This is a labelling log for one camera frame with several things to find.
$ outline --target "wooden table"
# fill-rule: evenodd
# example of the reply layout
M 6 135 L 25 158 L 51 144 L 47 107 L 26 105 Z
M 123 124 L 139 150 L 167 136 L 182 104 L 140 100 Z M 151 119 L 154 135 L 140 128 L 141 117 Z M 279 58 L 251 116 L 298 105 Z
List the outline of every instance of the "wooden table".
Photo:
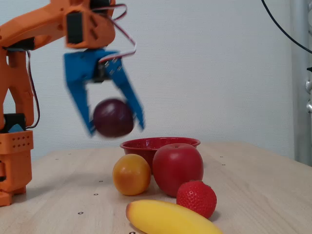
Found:
M 216 192 L 213 221 L 225 234 L 311 234 L 312 168 L 250 144 L 205 143 L 204 182 Z M 0 234 L 140 233 L 126 204 L 150 198 L 175 202 L 153 181 L 137 197 L 112 182 L 120 148 L 54 152 L 33 163 L 27 194 L 0 208 Z

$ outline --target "metal pole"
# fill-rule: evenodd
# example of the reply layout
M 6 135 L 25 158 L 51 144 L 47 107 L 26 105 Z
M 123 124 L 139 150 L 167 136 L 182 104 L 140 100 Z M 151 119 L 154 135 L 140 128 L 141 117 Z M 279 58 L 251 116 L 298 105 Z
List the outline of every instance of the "metal pole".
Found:
M 291 0 L 292 37 L 309 46 L 309 5 L 307 0 Z M 292 44 L 292 95 L 295 160 L 312 166 L 311 115 L 306 107 L 310 95 L 305 85 L 309 80 L 309 54 Z

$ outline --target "red bowl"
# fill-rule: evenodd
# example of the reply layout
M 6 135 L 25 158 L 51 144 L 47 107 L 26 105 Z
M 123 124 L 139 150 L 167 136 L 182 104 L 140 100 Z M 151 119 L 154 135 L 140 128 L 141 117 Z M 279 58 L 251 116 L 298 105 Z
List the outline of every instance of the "red bowl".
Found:
M 185 137 L 153 137 L 136 140 L 129 140 L 120 145 L 124 149 L 125 154 L 136 154 L 142 156 L 150 165 L 153 165 L 153 158 L 156 151 L 164 145 L 185 143 L 193 145 L 195 148 L 200 141 L 193 138 Z

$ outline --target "banana tip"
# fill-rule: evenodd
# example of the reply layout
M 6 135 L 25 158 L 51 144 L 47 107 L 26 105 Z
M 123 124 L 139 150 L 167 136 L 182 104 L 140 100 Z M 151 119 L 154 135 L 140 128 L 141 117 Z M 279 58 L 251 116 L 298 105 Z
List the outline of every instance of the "banana tip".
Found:
M 127 207 L 126 207 L 126 217 L 127 217 L 127 219 L 130 221 L 130 217 L 129 217 L 129 211 L 130 211 L 130 207 L 131 207 L 131 203 L 129 203 L 128 205 L 127 205 Z

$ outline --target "robotic arm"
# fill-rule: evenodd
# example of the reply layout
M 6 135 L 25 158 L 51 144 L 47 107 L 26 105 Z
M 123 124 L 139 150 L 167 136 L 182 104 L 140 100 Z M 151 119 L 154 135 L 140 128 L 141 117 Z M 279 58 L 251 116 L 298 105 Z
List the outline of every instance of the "robotic arm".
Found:
M 112 80 L 127 99 L 129 107 L 144 129 L 142 107 L 123 69 L 121 54 L 104 48 L 115 39 L 115 27 L 133 43 L 112 19 L 115 0 L 51 0 L 37 10 L 16 17 L 0 26 L 0 206 L 12 204 L 12 196 L 26 192 L 31 181 L 31 157 L 34 123 L 32 78 L 26 66 L 26 53 L 61 37 L 66 47 L 85 49 L 64 55 L 66 84 L 79 114 L 91 135 L 85 85 Z M 10 90 L 16 104 L 15 114 L 3 112 L 3 102 Z

